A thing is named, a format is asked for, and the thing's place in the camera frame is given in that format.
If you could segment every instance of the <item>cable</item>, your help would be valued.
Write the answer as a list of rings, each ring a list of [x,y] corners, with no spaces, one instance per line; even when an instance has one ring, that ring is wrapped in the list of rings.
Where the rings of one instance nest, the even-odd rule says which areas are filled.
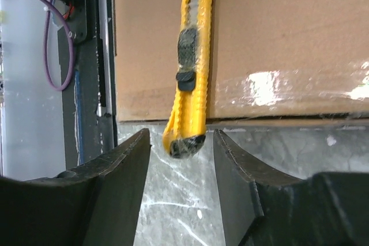
[[[63,90],[65,90],[70,81],[71,78],[73,76],[73,70],[74,70],[74,48],[73,48],[73,41],[72,38],[69,36],[70,34],[70,29],[67,25],[67,22],[64,20],[63,15],[58,11],[57,8],[55,8],[52,5],[53,0],[39,0],[42,3],[44,3],[47,7],[48,7],[48,11],[46,12],[46,20],[45,20],[45,30],[44,30],[44,49],[43,49],[43,58],[44,58],[44,68],[45,68],[45,74],[46,74],[46,78],[48,83],[57,91],[62,92]],[[55,86],[54,83],[52,82],[51,76],[50,76],[50,71],[48,68],[48,59],[47,59],[47,42],[48,42],[48,30],[50,27],[50,13],[53,12],[61,21],[61,23],[63,24],[64,30],[65,30],[65,34],[67,36],[67,40],[68,40],[68,46],[69,46],[69,68],[68,68],[68,73],[67,73],[67,77],[65,78],[64,83],[61,86]]]
[[[76,86],[75,86],[75,98],[76,98],[76,121],[77,121],[77,141],[78,141],[78,159],[81,164],[85,163],[85,154],[83,146],[83,133],[82,133],[82,108],[81,108],[81,83],[80,83],[80,72],[76,70],[75,74]]]
[[[67,21],[69,20],[71,14],[74,12],[74,6],[72,3],[69,3],[68,11],[63,15],[64,19]]]

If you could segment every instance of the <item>brown cardboard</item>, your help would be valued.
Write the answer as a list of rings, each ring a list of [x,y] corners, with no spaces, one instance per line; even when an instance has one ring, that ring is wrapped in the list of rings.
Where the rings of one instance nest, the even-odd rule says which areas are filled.
[[[168,119],[181,0],[115,0],[119,121]],[[208,118],[369,111],[369,0],[214,0]]]

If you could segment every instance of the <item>white marble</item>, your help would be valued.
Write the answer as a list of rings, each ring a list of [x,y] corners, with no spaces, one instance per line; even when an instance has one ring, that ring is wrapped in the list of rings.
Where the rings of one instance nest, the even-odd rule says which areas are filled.
[[[225,246],[212,130],[197,155],[174,160],[161,144],[164,126],[121,124],[119,141],[143,127],[150,129],[152,152],[134,245]],[[251,154],[300,178],[320,171],[369,172],[369,127],[223,130]]]

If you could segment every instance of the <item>metal frame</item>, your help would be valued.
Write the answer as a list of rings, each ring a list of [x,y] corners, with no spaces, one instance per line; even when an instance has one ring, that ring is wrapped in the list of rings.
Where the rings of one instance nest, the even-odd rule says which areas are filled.
[[[88,15],[86,21],[89,36],[76,45],[78,73],[62,96],[67,168],[75,167],[81,161],[89,161],[113,149],[118,143],[115,122],[114,44],[111,43],[112,0],[102,2],[106,4],[106,13],[100,11],[100,0],[86,0],[85,14]],[[64,79],[69,57],[63,30],[58,32],[58,41],[59,62]]]

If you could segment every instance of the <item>plastic wrap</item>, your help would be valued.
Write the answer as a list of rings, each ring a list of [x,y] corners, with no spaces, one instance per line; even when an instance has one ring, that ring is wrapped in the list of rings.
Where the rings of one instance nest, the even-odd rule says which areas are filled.
[[[219,82],[213,116],[368,112],[369,62],[351,62],[345,68],[260,71]]]

